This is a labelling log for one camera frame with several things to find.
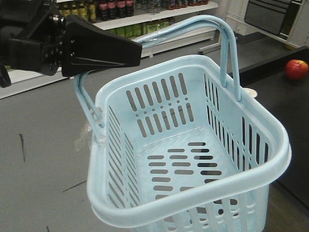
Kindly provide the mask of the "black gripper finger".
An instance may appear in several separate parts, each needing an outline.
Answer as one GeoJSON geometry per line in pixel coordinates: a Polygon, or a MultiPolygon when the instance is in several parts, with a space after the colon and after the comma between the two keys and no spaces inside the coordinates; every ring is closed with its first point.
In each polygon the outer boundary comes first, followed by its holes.
{"type": "Polygon", "coordinates": [[[140,65],[140,43],[102,30],[78,15],[67,16],[62,42],[64,77],[103,68],[140,65]]]}

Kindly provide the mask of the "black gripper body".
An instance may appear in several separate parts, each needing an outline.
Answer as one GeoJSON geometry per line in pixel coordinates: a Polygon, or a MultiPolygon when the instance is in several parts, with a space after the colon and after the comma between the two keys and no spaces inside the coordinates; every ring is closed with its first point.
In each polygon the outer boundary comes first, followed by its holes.
{"type": "Polygon", "coordinates": [[[0,86],[9,87],[7,66],[54,75],[61,63],[58,48],[65,18],[54,0],[0,2],[0,86]]]}

